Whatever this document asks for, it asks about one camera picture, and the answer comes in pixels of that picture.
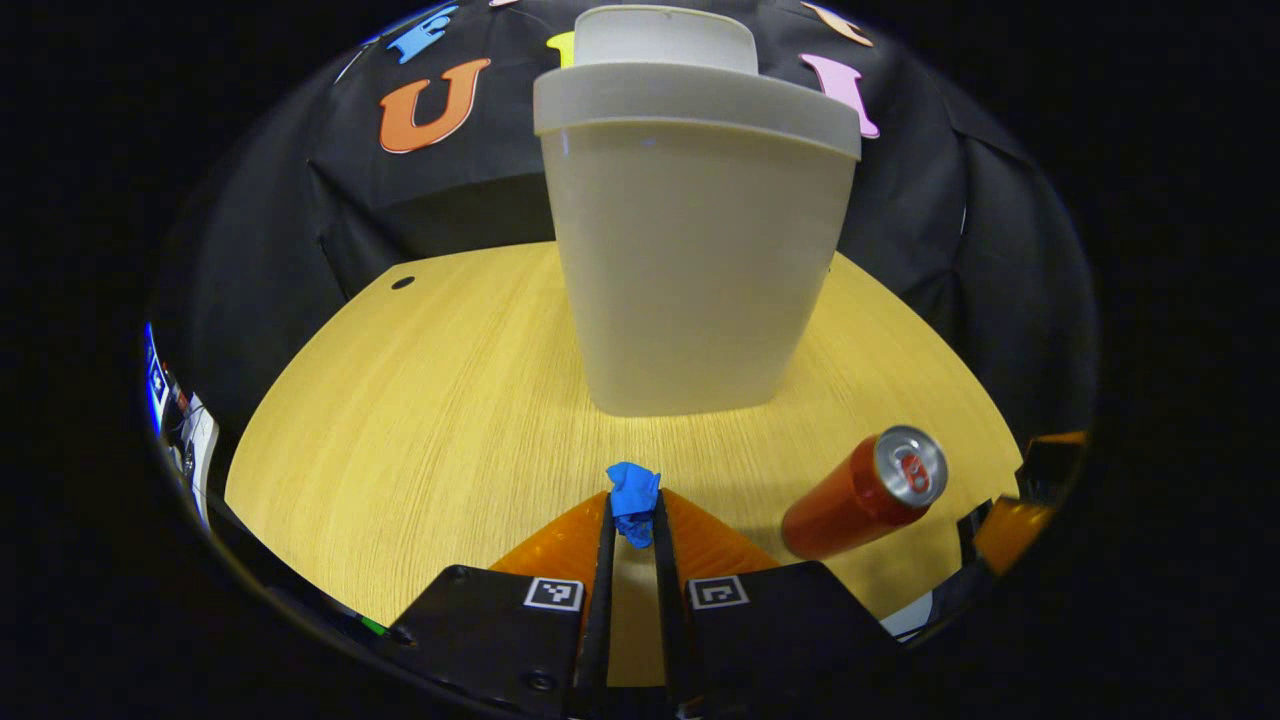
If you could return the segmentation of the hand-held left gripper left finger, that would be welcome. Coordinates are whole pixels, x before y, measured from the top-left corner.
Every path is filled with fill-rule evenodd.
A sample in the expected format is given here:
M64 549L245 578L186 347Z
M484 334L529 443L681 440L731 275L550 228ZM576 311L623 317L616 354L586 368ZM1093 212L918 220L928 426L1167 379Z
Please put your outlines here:
M387 660L480 717L595 717L614 541L611 497L599 492L492 568L445 568L387 628Z

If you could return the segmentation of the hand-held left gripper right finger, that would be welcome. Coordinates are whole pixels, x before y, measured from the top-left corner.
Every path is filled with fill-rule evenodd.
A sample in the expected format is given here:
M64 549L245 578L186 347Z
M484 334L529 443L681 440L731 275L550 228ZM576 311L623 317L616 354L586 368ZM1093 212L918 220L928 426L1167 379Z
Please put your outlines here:
M653 518L666 691L677 719L837 719L900 643L823 564L777 564L666 489Z

